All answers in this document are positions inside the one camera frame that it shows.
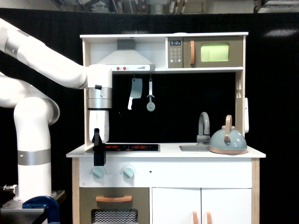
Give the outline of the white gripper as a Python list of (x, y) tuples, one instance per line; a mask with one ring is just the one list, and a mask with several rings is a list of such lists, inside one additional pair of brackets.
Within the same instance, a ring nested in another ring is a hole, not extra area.
[(94, 166), (104, 166), (106, 163), (104, 143), (109, 140), (109, 111), (89, 112), (89, 140), (94, 144)]

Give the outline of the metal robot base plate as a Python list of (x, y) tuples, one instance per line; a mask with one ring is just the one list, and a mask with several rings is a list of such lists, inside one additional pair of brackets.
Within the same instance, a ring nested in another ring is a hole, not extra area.
[(0, 207), (1, 212), (57, 212), (65, 200), (64, 190), (54, 190), (50, 196), (36, 196), (27, 201), (14, 197)]

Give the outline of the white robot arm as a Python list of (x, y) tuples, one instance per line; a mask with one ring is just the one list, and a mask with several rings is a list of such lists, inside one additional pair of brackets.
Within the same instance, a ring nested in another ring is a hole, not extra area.
[[(112, 69), (108, 65), (81, 66), (5, 20), (0, 22), (0, 50), (45, 77), (68, 88), (87, 89), (90, 139), (102, 146), (109, 139), (112, 107)], [(51, 143), (49, 126), (60, 110), (54, 100), (19, 79), (0, 76), (0, 105), (12, 108), (18, 150), (18, 199), (50, 196)]]

